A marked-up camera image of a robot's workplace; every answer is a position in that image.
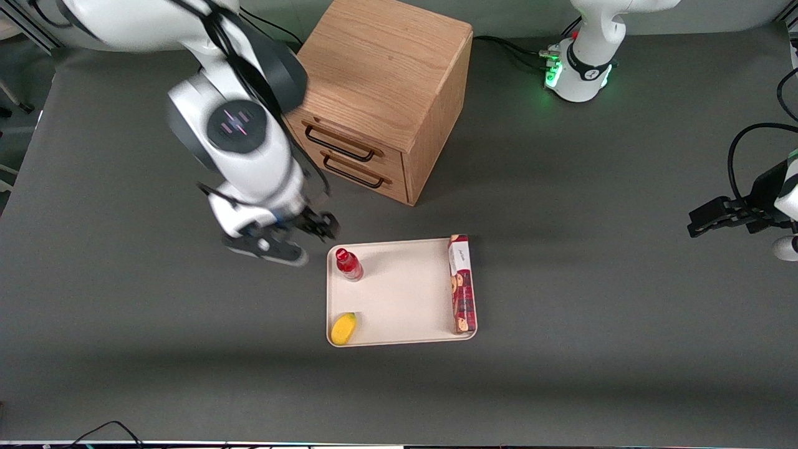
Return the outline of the left Franka gripper body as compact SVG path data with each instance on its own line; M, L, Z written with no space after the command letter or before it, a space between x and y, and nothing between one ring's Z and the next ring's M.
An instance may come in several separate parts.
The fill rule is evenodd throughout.
M772 224L753 221L747 231L756 234L768 227L789 228L796 234L797 161L796 150L787 159L759 176L748 196L749 205Z

